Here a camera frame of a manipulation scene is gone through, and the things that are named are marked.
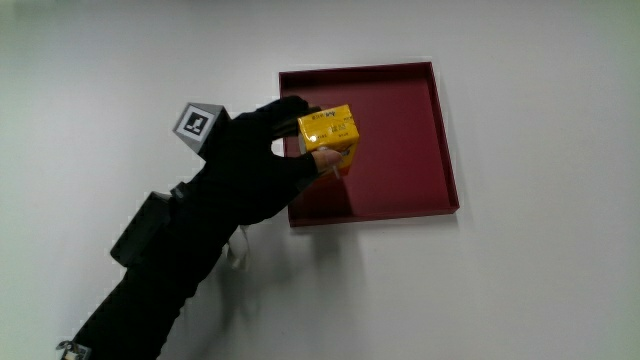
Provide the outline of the person's left hand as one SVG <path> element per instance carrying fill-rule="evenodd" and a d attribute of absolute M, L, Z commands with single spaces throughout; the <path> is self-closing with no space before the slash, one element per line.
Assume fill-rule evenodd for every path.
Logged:
<path fill-rule="evenodd" d="M 342 162 L 335 150 L 298 157 L 272 151 L 272 142 L 297 133 L 297 119 L 312 108 L 288 96 L 239 115 L 223 129 L 204 167 L 182 190 L 172 209 L 176 223 L 222 221 L 249 225 L 271 218 L 306 187 Z"/>

